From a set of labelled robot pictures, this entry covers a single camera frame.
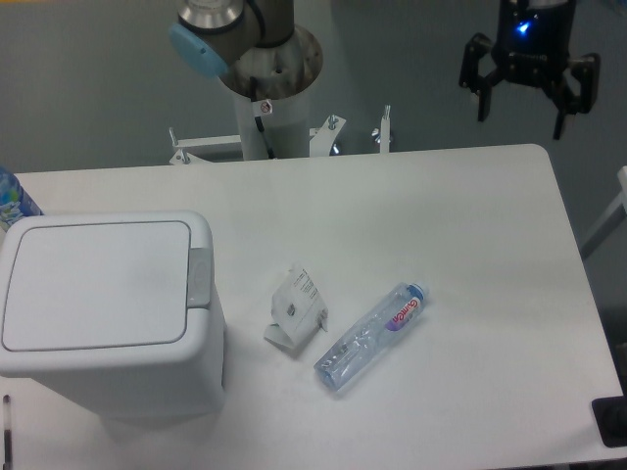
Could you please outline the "silver robot arm blue cap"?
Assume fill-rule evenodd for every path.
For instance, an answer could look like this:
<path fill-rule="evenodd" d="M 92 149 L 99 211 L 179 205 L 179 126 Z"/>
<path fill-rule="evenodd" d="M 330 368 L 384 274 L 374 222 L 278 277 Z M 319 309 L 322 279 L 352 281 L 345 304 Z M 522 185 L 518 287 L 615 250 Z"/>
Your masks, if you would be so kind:
<path fill-rule="evenodd" d="M 601 58 L 573 58 L 569 40 L 573 1 L 503 1 L 498 33 L 474 34 L 465 44 L 458 84 L 479 100 L 477 118 L 490 113 L 502 81 L 542 90 L 556 109 L 554 139 L 567 117 L 588 113 L 599 90 Z M 291 1 L 183 1 L 169 40 L 197 73 L 226 75 L 252 49 L 275 50 L 296 36 Z"/>

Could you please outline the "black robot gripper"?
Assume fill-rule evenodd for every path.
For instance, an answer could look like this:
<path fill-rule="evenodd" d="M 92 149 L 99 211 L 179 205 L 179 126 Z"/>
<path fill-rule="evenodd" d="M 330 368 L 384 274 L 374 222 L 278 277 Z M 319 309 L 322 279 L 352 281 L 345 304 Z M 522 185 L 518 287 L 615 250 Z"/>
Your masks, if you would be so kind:
<path fill-rule="evenodd" d="M 464 47 L 458 84 L 478 98 L 479 121 L 488 117 L 492 90 L 502 81 L 553 90 L 557 108 L 554 140 L 561 138 L 569 116 L 591 111 L 598 97 L 601 56 L 590 53 L 570 59 L 575 9 L 574 1 L 502 1 L 496 42 L 482 33 L 470 38 Z M 496 68 L 483 76 L 479 65 L 490 54 Z M 578 93 L 567 83 L 566 70 L 579 84 Z"/>

